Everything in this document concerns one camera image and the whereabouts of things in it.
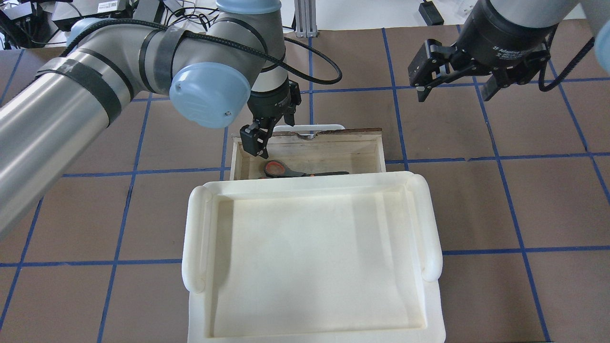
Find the white label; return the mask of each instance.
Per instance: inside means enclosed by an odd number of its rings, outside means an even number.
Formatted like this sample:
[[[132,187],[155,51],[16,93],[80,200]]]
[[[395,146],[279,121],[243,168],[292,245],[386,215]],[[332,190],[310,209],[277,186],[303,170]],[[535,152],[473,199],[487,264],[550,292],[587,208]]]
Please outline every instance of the white label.
[[[98,4],[98,13],[112,12],[118,10],[118,1],[106,1]]]

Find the white plastic tray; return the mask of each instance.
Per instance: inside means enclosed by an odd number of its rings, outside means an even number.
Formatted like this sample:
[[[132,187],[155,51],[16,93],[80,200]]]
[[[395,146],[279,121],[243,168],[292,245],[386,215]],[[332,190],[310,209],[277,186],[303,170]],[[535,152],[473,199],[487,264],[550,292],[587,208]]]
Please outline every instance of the white plastic tray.
[[[420,175],[210,182],[188,202],[188,341],[444,342],[441,269]]]

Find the light blue joint cap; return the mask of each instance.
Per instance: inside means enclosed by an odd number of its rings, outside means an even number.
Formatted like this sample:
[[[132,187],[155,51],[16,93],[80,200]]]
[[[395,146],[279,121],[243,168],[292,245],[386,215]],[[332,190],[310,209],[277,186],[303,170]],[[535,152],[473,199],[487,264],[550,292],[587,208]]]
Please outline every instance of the light blue joint cap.
[[[236,69],[214,62],[184,67],[174,76],[170,100],[189,120],[207,128],[229,126],[250,97],[250,83]]]
[[[74,25],[72,25],[72,29],[70,30],[70,36],[66,39],[66,44],[72,43],[74,38],[81,34],[86,28],[97,23],[102,20],[111,20],[109,18],[85,18],[77,21]]]
[[[216,6],[237,14],[265,14],[279,10],[282,3],[280,0],[217,0]]]
[[[600,65],[610,74],[610,21],[601,28],[595,38],[595,55]]]

